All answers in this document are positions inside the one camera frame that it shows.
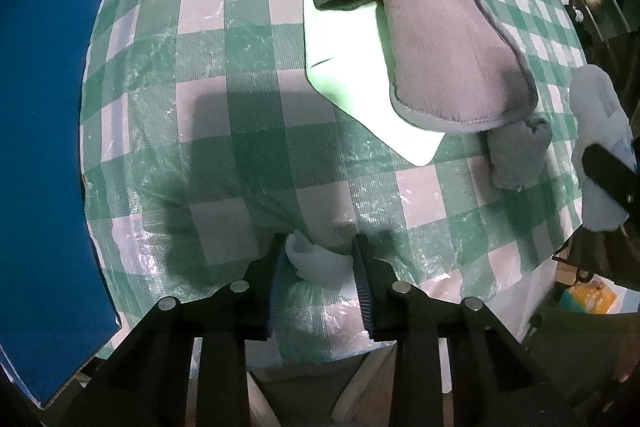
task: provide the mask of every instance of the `table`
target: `table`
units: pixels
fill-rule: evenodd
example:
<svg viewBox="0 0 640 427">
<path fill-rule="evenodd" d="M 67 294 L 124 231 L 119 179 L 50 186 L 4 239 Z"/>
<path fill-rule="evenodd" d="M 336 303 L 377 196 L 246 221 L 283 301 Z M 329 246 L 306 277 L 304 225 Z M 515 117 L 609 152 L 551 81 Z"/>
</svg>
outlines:
<svg viewBox="0 0 640 427">
<path fill-rule="evenodd" d="M 242 276 L 274 232 L 345 252 L 367 233 L 431 296 L 488 299 L 580 225 L 570 156 L 573 67 L 559 0 L 487 0 L 527 54 L 553 128 L 539 181 L 490 183 L 486 140 L 447 134 L 415 168 L 316 93 L 302 0 L 103 0 L 81 111 L 86 217 L 127 331 L 164 295 L 196 299 Z M 287 267 L 275 334 L 248 363 L 323 362 L 372 349 L 357 301 Z"/>
</svg>

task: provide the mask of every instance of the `blue board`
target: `blue board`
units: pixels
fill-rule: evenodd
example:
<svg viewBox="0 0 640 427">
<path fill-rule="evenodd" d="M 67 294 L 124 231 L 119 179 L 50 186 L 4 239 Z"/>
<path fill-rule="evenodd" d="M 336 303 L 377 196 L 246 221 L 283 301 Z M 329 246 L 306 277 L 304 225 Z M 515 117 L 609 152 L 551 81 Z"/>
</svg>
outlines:
<svg viewBox="0 0 640 427">
<path fill-rule="evenodd" d="M 120 328 L 80 183 L 100 1 L 0 0 L 0 365 L 41 406 Z"/>
</svg>

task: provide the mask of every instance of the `white fabric piece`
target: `white fabric piece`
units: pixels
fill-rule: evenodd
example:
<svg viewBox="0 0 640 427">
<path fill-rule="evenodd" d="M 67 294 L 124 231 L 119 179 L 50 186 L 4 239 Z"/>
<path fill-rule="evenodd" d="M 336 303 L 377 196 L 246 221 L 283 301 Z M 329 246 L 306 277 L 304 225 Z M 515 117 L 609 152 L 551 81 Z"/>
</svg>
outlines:
<svg viewBox="0 0 640 427">
<path fill-rule="evenodd" d="M 587 146 L 599 143 L 636 171 L 629 119 L 620 106 L 609 75 L 588 64 L 572 73 L 569 106 L 578 122 L 578 139 L 572 163 L 582 185 L 582 221 L 593 232 L 615 230 L 629 215 L 602 188 L 588 179 L 582 168 Z"/>
<path fill-rule="evenodd" d="M 411 125 L 391 105 L 382 6 L 318 10 L 303 0 L 303 12 L 306 76 L 314 89 L 413 165 L 433 160 L 444 133 Z"/>
<path fill-rule="evenodd" d="M 299 230 L 287 237 L 285 253 L 296 267 L 298 277 L 335 291 L 345 299 L 358 298 L 351 255 L 340 255 L 318 247 Z"/>
</svg>

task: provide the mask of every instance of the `screw head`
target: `screw head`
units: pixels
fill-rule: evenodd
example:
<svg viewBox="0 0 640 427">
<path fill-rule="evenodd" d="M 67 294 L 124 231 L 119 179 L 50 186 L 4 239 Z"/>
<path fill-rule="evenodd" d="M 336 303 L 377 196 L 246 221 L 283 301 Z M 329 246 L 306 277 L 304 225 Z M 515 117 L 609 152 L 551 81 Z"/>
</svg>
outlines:
<svg viewBox="0 0 640 427">
<path fill-rule="evenodd" d="M 484 306 L 484 302 L 478 297 L 468 297 L 465 299 L 465 306 L 471 311 L 479 312 Z"/>
<path fill-rule="evenodd" d="M 174 309 L 177 303 L 178 301 L 174 297 L 162 297 L 158 301 L 158 308 L 163 312 L 167 312 Z"/>
<path fill-rule="evenodd" d="M 244 293 L 249 289 L 249 283 L 243 279 L 233 281 L 229 286 L 233 293 Z"/>
<path fill-rule="evenodd" d="M 411 291 L 411 285 L 406 281 L 396 281 L 391 285 L 391 289 L 396 293 L 409 293 Z"/>
</svg>

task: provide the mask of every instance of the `gray fleece slipper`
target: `gray fleece slipper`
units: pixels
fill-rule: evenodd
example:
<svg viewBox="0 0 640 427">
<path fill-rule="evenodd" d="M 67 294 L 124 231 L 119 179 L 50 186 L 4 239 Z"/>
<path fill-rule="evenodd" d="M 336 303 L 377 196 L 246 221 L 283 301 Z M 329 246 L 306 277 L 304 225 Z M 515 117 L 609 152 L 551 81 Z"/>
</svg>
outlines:
<svg viewBox="0 0 640 427">
<path fill-rule="evenodd" d="M 538 103 L 525 57 L 484 0 L 383 0 L 396 59 L 391 102 L 418 127 L 478 132 Z"/>
</svg>

